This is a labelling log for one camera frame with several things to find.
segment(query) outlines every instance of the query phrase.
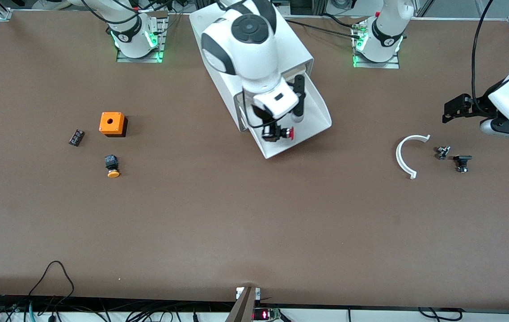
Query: orange push button box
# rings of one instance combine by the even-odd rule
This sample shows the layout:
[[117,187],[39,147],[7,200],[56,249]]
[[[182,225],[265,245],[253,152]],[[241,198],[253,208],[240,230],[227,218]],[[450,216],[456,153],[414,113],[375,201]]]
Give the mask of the orange push button box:
[[122,112],[103,112],[99,121],[99,132],[107,137],[125,137],[127,118]]

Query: white curved plastic part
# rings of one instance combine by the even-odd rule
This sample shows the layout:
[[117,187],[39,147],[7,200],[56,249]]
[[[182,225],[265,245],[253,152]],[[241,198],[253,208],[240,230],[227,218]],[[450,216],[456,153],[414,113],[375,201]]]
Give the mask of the white curved plastic part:
[[400,142],[399,145],[397,145],[397,149],[395,151],[395,157],[397,158],[397,163],[399,163],[399,166],[401,167],[401,169],[403,169],[403,171],[407,172],[409,175],[411,175],[410,179],[415,179],[415,177],[417,177],[417,171],[415,171],[414,169],[411,169],[410,167],[407,167],[407,165],[405,164],[405,161],[403,161],[403,157],[401,156],[401,147],[403,147],[403,144],[405,143],[405,141],[409,141],[409,140],[417,140],[417,141],[422,141],[423,143],[427,142],[427,140],[429,140],[431,136],[428,134],[427,136],[422,136],[422,135],[410,135],[408,137],[406,137],[405,139],[403,139],[403,141]]

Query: small metal part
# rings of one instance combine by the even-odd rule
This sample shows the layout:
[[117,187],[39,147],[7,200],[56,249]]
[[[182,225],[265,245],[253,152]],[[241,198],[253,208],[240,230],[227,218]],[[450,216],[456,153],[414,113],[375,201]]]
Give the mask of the small metal part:
[[74,147],[77,147],[79,143],[81,142],[81,139],[83,139],[83,136],[85,135],[85,132],[82,130],[76,130],[74,133],[74,136],[70,139],[70,144]]
[[439,160],[445,160],[450,149],[451,147],[448,145],[446,147],[438,147],[437,155],[435,157],[437,157]]
[[457,171],[459,171],[460,173],[466,173],[467,171],[469,171],[469,169],[467,169],[467,161],[469,161],[470,159],[473,159],[471,155],[454,156],[453,160],[457,161],[457,163],[459,164],[459,166],[457,167]]
[[[238,298],[240,297],[240,295],[242,294],[242,291],[244,291],[244,287],[242,288],[236,288],[236,299],[238,300]],[[255,288],[255,291],[256,291],[256,301],[260,301],[260,288]]]
[[107,172],[108,178],[119,177],[119,175],[120,175],[119,170],[118,170],[119,162],[115,155],[110,154],[107,157],[105,157],[105,167],[108,170],[108,172]]

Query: workbench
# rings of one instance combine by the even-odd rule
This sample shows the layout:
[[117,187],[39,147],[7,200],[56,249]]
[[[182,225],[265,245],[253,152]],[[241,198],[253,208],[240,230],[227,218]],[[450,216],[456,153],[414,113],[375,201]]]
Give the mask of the workbench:
[[[58,259],[75,296],[232,301],[250,284],[275,303],[509,308],[509,139],[477,118],[442,124],[471,90],[476,25],[411,21],[399,70],[353,68],[348,38],[293,25],[332,127],[265,160],[187,16],[162,63],[127,64],[89,12],[14,12],[0,22],[0,294],[27,294]],[[477,94],[508,73],[508,23],[486,21]],[[128,117],[127,137],[99,133],[105,111]],[[413,134],[431,138],[404,145],[410,180],[395,148]],[[435,158],[441,145],[472,155],[469,172]],[[68,292],[52,267],[34,293]]]

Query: electronic component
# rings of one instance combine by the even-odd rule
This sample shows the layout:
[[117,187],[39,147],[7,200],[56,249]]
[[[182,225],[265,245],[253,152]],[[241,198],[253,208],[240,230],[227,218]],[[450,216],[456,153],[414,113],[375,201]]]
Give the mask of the electronic component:
[[460,173],[466,173],[467,171],[469,171],[469,169],[467,169],[467,161],[469,161],[470,159],[473,159],[471,155],[454,156],[453,160],[457,161],[457,163],[459,164],[459,167],[457,167],[457,171],[459,171]]
[[125,137],[127,121],[122,112],[103,112],[99,121],[99,132],[107,137]]
[[280,319],[280,311],[270,308],[256,308],[252,312],[253,321],[274,321]]
[[450,149],[451,147],[448,145],[446,147],[438,147],[437,155],[435,157],[437,157],[439,160],[445,160]]
[[117,157],[113,154],[105,157],[105,167],[107,168],[107,177],[108,178],[117,178],[120,173],[118,170],[119,162],[117,161]]
[[85,132],[82,130],[76,130],[74,133],[74,136],[70,139],[70,144],[74,147],[77,147],[79,143],[81,142],[81,139],[83,139],[83,136],[85,135]]

